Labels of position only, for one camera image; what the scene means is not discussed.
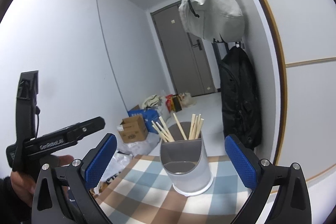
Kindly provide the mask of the person's left hand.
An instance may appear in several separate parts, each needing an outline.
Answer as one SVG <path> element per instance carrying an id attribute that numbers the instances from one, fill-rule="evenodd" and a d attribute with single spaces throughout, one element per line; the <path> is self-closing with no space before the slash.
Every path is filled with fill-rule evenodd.
<path id="1" fill-rule="evenodd" d="M 12 171 L 10 174 L 10 181 L 11 186 L 19 199 L 31 207 L 36 188 L 35 180 L 27 174 Z"/>

